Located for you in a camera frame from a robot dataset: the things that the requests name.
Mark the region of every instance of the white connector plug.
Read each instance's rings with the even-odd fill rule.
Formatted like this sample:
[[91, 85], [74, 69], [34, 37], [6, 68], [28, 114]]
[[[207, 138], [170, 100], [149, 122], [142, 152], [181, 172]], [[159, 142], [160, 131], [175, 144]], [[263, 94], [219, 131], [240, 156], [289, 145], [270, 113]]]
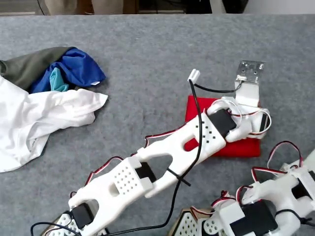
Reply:
[[189, 82], [189, 80], [192, 81], [193, 84], [197, 83], [197, 80], [200, 76], [200, 71], [199, 70], [196, 70], [196, 69], [193, 69], [187, 79], [187, 81]]

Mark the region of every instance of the cable tie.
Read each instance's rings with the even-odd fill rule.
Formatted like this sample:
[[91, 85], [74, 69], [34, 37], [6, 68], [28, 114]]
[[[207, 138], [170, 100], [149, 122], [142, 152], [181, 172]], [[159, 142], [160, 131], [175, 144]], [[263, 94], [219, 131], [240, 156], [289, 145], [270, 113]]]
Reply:
[[171, 169], [167, 168], [166, 170], [168, 170], [171, 174], [173, 174], [179, 181], [183, 182], [184, 184], [188, 185], [189, 187], [191, 186], [191, 184], [189, 182], [187, 182], [186, 180], [184, 180], [181, 176], [179, 176], [178, 174], [176, 174], [174, 171], [172, 171]]

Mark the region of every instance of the metal bracket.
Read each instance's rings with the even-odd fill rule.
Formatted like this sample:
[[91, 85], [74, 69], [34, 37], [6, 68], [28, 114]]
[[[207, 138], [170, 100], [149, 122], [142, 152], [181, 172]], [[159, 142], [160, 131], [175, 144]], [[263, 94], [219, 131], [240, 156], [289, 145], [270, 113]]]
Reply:
[[236, 81], [237, 82], [242, 81], [258, 85], [258, 79], [261, 77], [264, 65], [265, 63], [261, 61], [251, 60], [241, 61], [237, 69]]

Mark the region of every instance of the white cloth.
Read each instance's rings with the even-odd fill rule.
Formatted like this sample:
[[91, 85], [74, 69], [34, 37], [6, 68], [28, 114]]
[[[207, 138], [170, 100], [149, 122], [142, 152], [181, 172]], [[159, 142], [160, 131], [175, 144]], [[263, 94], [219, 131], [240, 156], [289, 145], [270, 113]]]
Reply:
[[54, 131], [91, 124], [107, 97], [85, 89], [28, 94], [0, 76], [0, 172], [40, 156]]

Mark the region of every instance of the black cable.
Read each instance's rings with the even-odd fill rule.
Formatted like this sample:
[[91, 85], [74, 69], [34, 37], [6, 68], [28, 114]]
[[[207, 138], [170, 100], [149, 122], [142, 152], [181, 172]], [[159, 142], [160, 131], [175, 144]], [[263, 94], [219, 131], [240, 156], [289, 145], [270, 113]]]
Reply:
[[292, 214], [294, 214], [296, 216], [296, 218], [298, 218], [300, 220], [301, 225], [309, 225], [309, 226], [315, 227], [315, 223], [309, 222], [312, 220], [312, 218], [302, 218], [295, 211], [293, 211], [291, 209], [279, 210], [276, 212], [276, 215], [283, 213], [283, 212], [291, 212]]
[[43, 14], [43, 16], [45, 16], [45, 13], [44, 13], [44, 11], [43, 11], [43, 8], [41, 8], [41, 5], [40, 5], [39, 0], [37, 0], [37, 4], [38, 4], [38, 6], [39, 6], [39, 9], [40, 9], [41, 13]]
[[[191, 169], [194, 167], [194, 165], [198, 162], [199, 157], [200, 157], [200, 153], [201, 153], [201, 146], [202, 146], [202, 119], [201, 119], [201, 111], [200, 111], [199, 103], [198, 103], [198, 100], [197, 100], [196, 91], [195, 91], [195, 88], [194, 88], [193, 83], [192, 83], [191, 80], [189, 80], [189, 84], [190, 84], [191, 92], [192, 92], [192, 95], [194, 97], [194, 101], [195, 101], [196, 108], [197, 108], [197, 111], [198, 111], [199, 145], [198, 145], [198, 151], [197, 151], [196, 158], [191, 163], [191, 165], [185, 170], [185, 172], [181, 175], [180, 179], [183, 179], [189, 173], [189, 171], [191, 171]], [[174, 193], [173, 193], [173, 197], [172, 197], [171, 209], [170, 209], [169, 214], [167, 216], [167, 219], [166, 219], [166, 221], [164, 223], [162, 223], [160, 225], [145, 226], [145, 227], [139, 227], [139, 228], [134, 228], [134, 229], [129, 229], [129, 230], [118, 231], [118, 232], [109, 233], [107, 235], [101, 235], [101, 236], [115, 236], [115, 235], [131, 233], [131, 232], [135, 232], [135, 231], [152, 230], [152, 229], [158, 229], [158, 228], [165, 227], [168, 224], [168, 222], [170, 221], [171, 217], [172, 217], [172, 214], [173, 214], [173, 211], [174, 211], [175, 200], [176, 200], [177, 192], [178, 192], [178, 189], [179, 189], [180, 185], [181, 185], [181, 181], [178, 180], [177, 184], [176, 184], [176, 187], [175, 187], [175, 190], [174, 190]], [[33, 224], [31, 226], [31, 236], [34, 236], [33, 229], [34, 229], [34, 227], [36, 225], [53, 225], [53, 226], [58, 226], [60, 228], [69, 230], [70, 232], [74, 233], [76, 236], [81, 236], [81, 234], [78, 234], [77, 232], [71, 230], [68, 227], [65, 227], [65, 226], [59, 225], [59, 224], [55, 224], [55, 223], [51, 223], [51, 222], [37, 222], [37, 223]]]
[[35, 224], [33, 224], [33, 225], [31, 226], [31, 236], [34, 236], [34, 227], [35, 227], [36, 225], [52, 225], [52, 226], [57, 226], [57, 227], [59, 227], [59, 228], [68, 230], [68, 231], [70, 231], [71, 233], [74, 233], [74, 235], [76, 235], [76, 236], [81, 236], [80, 233], [75, 232], [74, 230], [68, 228], [67, 226], [55, 224], [55, 223], [52, 223], [52, 222], [45, 222], [45, 221], [43, 221], [43, 222], [37, 222], [37, 223], [35, 223]]
[[[199, 157], [200, 157], [200, 153], [201, 153], [201, 146], [202, 146], [202, 120], [201, 120], [201, 111], [200, 111], [199, 103], [198, 103], [198, 100], [197, 100], [196, 91], [195, 91], [195, 88], [194, 88], [193, 83], [192, 83], [191, 80], [189, 80], [189, 84], [190, 84], [191, 92], [192, 92], [192, 95], [193, 95], [193, 97], [194, 97], [195, 104], [196, 104], [196, 108], [197, 108], [197, 111], [198, 111], [199, 145], [198, 145], [198, 152], [197, 152], [196, 158], [195, 158], [194, 161], [191, 163], [191, 165], [186, 169], [186, 171], [181, 175], [181, 179], [183, 179], [183, 178], [189, 173], [189, 171], [191, 171], [191, 169], [194, 167], [194, 165], [198, 162]], [[134, 228], [134, 229], [130, 229], [130, 230], [118, 231], [118, 232], [115, 232], [115, 233], [108, 234], [107, 236], [115, 236], [115, 235], [121, 235], [121, 234], [131, 233], [131, 232], [135, 232], [135, 231], [152, 230], [152, 229], [159, 229], [159, 228], [165, 227], [165, 226], [168, 224], [168, 222], [170, 221], [171, 216], [172, 216], [172, 214], [173, 214], [174, 205], [175, 205], [175, 199], [176, 199], [176, 195], [177, 195], [177, 192], [178, 192], [178, 189], [179, 189], [180, 184], [181, 184], [181, 181], [179, 180], [179, 181], [177, 182], [177, 184], [176, 184], [176, 187], [175, 187], [175, 190], [174, 190], [174, 193], [173, 193], [173, 198], [172, 198], [172, 203], [171, 203], [171, 209], [170, 209], [170, 211], [169, 211], [169, 214], [168, 214], [168, 216], [167, 216], [166, 221], [165, 221], [163, 224], [160, 224], [160, 225], [153, 225], [153, 226], [139, 227], [139, 228]]]
[[48, 236], [48, 234], [50, 234], [52, 231], [55, 231], [55, 230], [59, 230], [60, 228], [55, 228], [55, 229], [50, 229], [50, 230], [47, 230], [47, 232], [45, 233], [44, 236]]
[[236, 89], [233, 89], [233, 90], [217, 90], [217, 89], [212, 89], [212, 88], [206, 88], [206, 87], [203, 87], [203, 86], [198, 85], [198, 84], [195, 84], [195, 86], [197, 88], [200, 88], [200, 89], [208, 91], [208, 92], [230, 93], [230, 92], [235, 92], [235, 91], [239, 90], [240, 87], [242, 86], [242, 83], [243, 82], [240, 82], [240, 84], [236, 87]]

